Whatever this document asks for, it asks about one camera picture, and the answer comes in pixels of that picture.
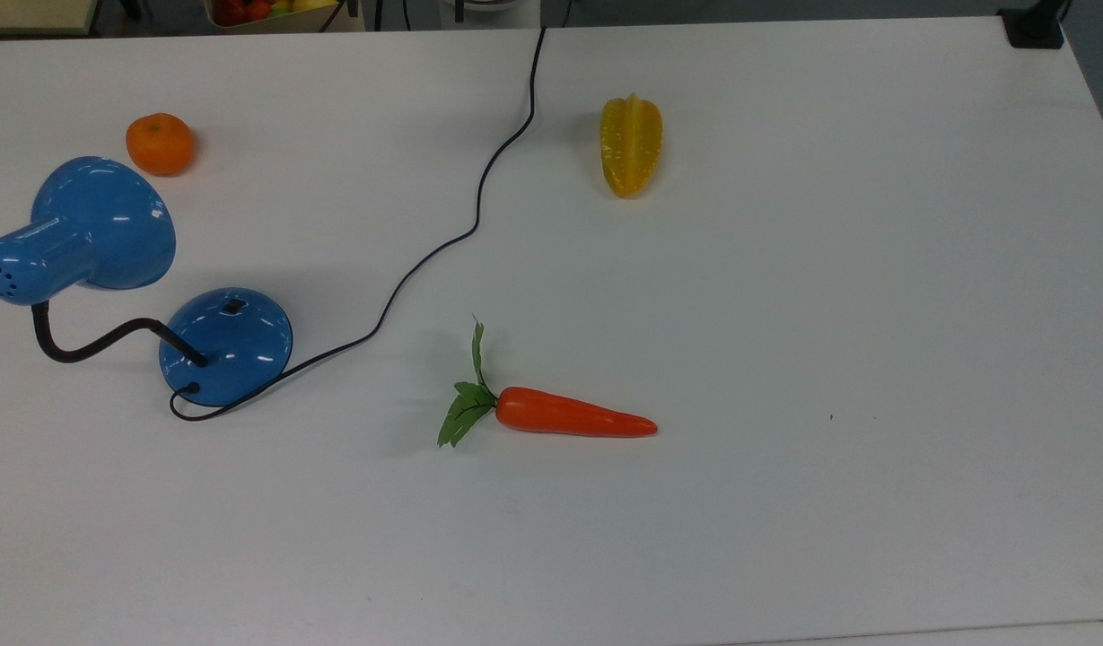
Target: toy fruit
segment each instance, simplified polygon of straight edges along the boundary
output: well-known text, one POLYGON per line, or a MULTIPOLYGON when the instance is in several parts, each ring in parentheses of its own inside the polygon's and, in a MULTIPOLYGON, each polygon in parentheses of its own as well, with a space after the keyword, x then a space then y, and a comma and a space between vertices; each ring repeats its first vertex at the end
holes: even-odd
POLYGON ((451 402, 448 417, 440 428, 437 441, 440 446, 460 444, 472 426, 491 409, 494 409, 494 418, 501 424, 517 431, 602 438, 642 438, 657 433, 658 426, 645 417, 600 408, 533 388, 511 386, 503 388, 497 397, 494 396, 483 380, 483 360, 480 355, 482 338, 483 324, 476 321, 475 335, 472 336, 472 365, 475 367, 478 381, 460 381, 456 385, 456 400, 451 402))
POLYGON ((248 8, 244 0, 215 0, 212 3, 212 21, 221 26, 236 26, 248 20, 248 8))
POLYGON ((183 171, 195 152, 195 139, 189 123, 169 114, 138 118, 128 127, 125 143, 132 163, 153 175, 174 175, 183 171))
POLYGON ((662 152, 662 115, 653 103, 632 94, 610 99, 600 118, 603 176, 620 197, 646 186, 662 152))
POLYGON ((308 12, 310 9, 330 8, 336 0, 292 0, 291 12, 308 12))
POLYGON ((248 22, 261 21, 272 12, 272 4, 268 0, 253 0, 248 4, 248 22))

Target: carrot leaves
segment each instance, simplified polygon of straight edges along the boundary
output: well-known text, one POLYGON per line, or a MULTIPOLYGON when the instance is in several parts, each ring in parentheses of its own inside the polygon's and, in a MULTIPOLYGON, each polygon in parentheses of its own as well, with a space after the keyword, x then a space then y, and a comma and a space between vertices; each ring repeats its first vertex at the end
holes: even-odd
POLYGON ((460 381, 456 385, 458 392, 456 400, 451 402, 451 408, 448 408, 448 417, 445 418, 443 427, 440 428, 440 446, 460 444, 461 439, 468 434, 469 430, 472 430, 475 422, 489 413, 496 403, 496 397, 486 388, 486 381, 483 380, 483 360, 480 355, 482 338, 483 324, 476 321, 475 335, 472 338, 472 363, 475 365, 475 377, 479 383, 460 381))

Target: cable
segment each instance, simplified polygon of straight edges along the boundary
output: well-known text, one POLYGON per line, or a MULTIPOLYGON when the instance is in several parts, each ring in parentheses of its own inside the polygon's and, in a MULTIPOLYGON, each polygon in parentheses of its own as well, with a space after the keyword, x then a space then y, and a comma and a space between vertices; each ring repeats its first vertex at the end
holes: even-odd
POLYGON ((336 8, 332 9, 332 15, 329 17, 329 20, 324 21, 324 25, 321 26, 319 33, 324 33, 326 30, 329 30, 330 26, 332 26, 332 21, 334 20, 334 17, 336 17, 336 13, 340 12, 340 9, 343 8, 343 3, 345 3, 346 1, 347 0, 339 0, 339 2, 336 3, 336 8))
POLYGON ((299 364, 295 368, 289 368, 283 373, 280 373, 279 376, 272 378, 272 380, 267 381, 267 384, 261 385, 260 388, 254 389, 251 392, 246 394, 246 396, 239 398, 238 400, 232 401, 232 403, 224 406, 223 408, 219 408, 217 410, 214 410, 213 412, 206 412, 204 414, 184 414, 183 412, 181 412, 181 410, 176 409, 175 406, 176 398, 183 396, 183 394, 200 391, 200 386, 197 384, 189 384, 184 388, 174 391, 172 394, 172 398, 169 399, 169 408, 172 409, 172 413, 175 414, 175 417, 181 418, 181 420, 185 420, 186 422, 202 422, 205 420, 211 420, 212 417, 219 417, 219 414, 224 414, 228 410, 237 408, 239 405, 243 405, 244 402, 256 399, 256 397, 258 397, 260 392, 267 391, 267 389, 271 388, 276 384, 279 384, 281 380, 285 380, 288 377, 291 377, 292 375, 296 375, 297 373, 304 370, 304 368, 309 368, 311 365, 319 364, 321 363, 321 360, 330 359, 330 357, 333 357, 342 352, 350 351, 351 348, 363 344, 364 342, 366 342, 366 340, 371 340, 372 336, 375 336, 376 332, 379 332, 379 327, 383 327, 383 321, 388 317, 388 311, 392 310, 392 303, 395 302, 396 297, 399 294, 399 290, 401 290, 404 287, 404 283, 407 283, 408 279, 410 279, 411 276, 415 276, 416 272, 419 271, 420 268, 422 268, 427 261, 431 260, 437 255, 439 255, 441 250, 457 243, 465 240, 467 238, 472 237, 473 234, 479 232, 481 213, 483 207, 483 186, 484 184, 486 184, 486 176, 491 172, 491 166, 494 165, 494 161, 499 159, 499 155, 502 155, 503 152, 507 150, 507 147, 511 147, 511 144, 514 143, 515 140, 520 139, 520 137, 523 136, 523 132, 527 131, 527 127, 531 126, 533 119, 535 118, 535 71, 538 69, 539 66, 539 52, 543 50, 543 37, 546 35, 546 33, 547 33, 547 26, 539 28, 539 40, 535 44, 535 55, 534 57, 532 57, 532 74, 531 77, 527 78, 527 119, 526 121, 523 121, 523 126, 520 126, 518 130, 515 131, 514 134, 507 138, 506 142, 503 142, 501 147, 496 148, 496 151, 494 151, 494 154, 491 155, 491 159, 489 160, 489 162, 486 162, 485 168, 483 168, 483 175, 480 176, 479 189, 475 190, 475 220, 472 224, 472 228, 468 229, 468 232, 463 234, 460 234, 460 236, 450 238, 450 240, 443 243, 439 247, 436 247, 436 249, 432 249, 431 254, 426 255, 426 257, 424 257, 422 260, 416 262, 416 266, 411 267, 411 269, 404 274, 404 278, 399 279, 399 283, 396 283, 396 289, 392 290, 392 295, 388 297, 386 305, 384 305, 383 311, 379 312, 379 317, 375 322, 375 326, 372 327, 372 330, 366 335, 361 336, 361 338, 354 340, 354 342, 346 343, 342 346, 334 347, 330 351, 313 356, 310 359, 304 360, 303 364, 299 364))

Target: yellow fruit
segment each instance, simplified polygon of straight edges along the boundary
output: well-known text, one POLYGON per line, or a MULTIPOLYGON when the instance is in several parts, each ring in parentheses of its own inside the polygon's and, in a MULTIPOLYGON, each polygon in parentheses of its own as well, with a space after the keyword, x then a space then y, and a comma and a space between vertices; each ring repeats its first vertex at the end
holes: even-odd
POLYGON ((336 0, 293 0, 291 12, 308 12, 310 9, 330 8, 336 0))
POLYGON ((632 94, 610 99, 600 118, 603 176, 620 197, 646 186, 662 152, 662 115, 653 103, 632 94))

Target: carrot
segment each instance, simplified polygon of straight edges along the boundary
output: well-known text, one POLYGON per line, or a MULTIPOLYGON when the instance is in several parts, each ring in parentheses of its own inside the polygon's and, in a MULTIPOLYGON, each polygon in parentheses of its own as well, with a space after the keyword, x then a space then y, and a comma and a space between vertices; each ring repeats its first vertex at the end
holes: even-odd
POLYGON ((511 386, 499 394, 494 418, 508 429, 572 437, 653 437, 658 428, 639 414, 617 412, 593 403, 511 386))
POLYGON ((645 417, 617 412, 533 388, 511 386, 503 389, 499 397, 494 396, 483 379, 480 357, 482 338, 483 324, 476 322, 472 340, 472 359, 479 383, 460 381, 456 385, 456 391, 459 394, 451 402, 448 417, 440 429, 440 446, 445 444, 456 446, 472 426, 475 426, 475 422, 491 409, 494 409, 494 418, 501 424, 517 431, 617 438, 653 437, 657 432, 657 426, 645 417))

